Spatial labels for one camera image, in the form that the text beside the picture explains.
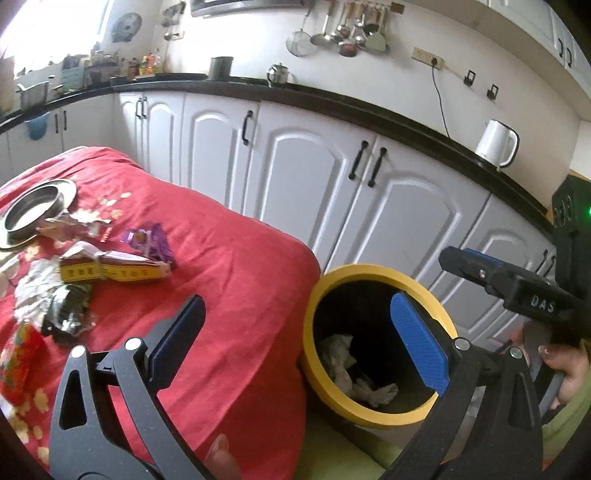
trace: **silver screw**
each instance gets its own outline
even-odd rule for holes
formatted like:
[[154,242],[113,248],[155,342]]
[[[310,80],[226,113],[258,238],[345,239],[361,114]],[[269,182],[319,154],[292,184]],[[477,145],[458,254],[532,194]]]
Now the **silver screw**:
[[126,350],[137,350],[142,344],[141,338],[130,338],[125,342]]
[[516,358],[517,360],[519,360],[520,358],[523,358],[523,352],[518,349],[516,346],[512,347],[511,350],[509,350],[509,353],[511,354],[511,356],[513,358]]
[[86,352],[84,345],[76,345],[70,352],[70,355],[74,358],[80,358],[82,355],[84,355],[84,352]]
[[454,345],[458,350],[461,350],[462,352],[465,352],[470,348],[470,342],[465,338],[457,338],[454,342]]

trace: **purple wrapper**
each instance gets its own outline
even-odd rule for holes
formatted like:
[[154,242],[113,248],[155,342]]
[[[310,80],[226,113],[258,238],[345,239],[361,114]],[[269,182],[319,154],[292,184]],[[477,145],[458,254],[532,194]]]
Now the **purple wrapper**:
[[121,241],[151,260],[170,263],[173,268],[177,266],[160,223],[150,223],[137,230],[128,229]]

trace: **white kettle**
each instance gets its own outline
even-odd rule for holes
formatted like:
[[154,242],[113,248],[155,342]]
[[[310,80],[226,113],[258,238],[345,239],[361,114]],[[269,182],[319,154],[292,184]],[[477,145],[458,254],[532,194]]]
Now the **white kettle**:
[[489,120],[480,143],[476,147],[476,155],[500,170],[513,163],[517,150],[519,150],[517,132],[497,120]]

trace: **fingernail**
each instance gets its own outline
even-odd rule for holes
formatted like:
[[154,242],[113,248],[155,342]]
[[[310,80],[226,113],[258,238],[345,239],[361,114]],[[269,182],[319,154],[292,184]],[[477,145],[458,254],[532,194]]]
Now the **fingernail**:
[[213,445],[211,446],[211,448],[209,449],[207,455],[205,456],[205,461],[207,462],[207,460],[212,456],[215,455],[216,453],[218,453],[218,451],[220,450],[229,450],[230,449],[230,444],[228,442],[228,437],[226,437],[223,433],[218,435],[218,437],[216,438],[215,442],[213,442]]
[[555,354],[554,348],[551,345],[540,345],[538,353],[542,358],[550,358]]

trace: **black wall hook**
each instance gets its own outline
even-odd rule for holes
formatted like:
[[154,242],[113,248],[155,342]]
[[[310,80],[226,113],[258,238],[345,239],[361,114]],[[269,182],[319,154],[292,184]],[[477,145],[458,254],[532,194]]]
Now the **black wall hook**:
[[464,85],[471,87],[474,85],[474,80],[476,79],[476,72],[473,70],[468,70],[468,74],[464,77]]
[[499,93],[499,87],[497,87],[494,83],[492,84],[491,88],[488,89],[486,92],[486,97],[489,100],[496,100],[496,96]]

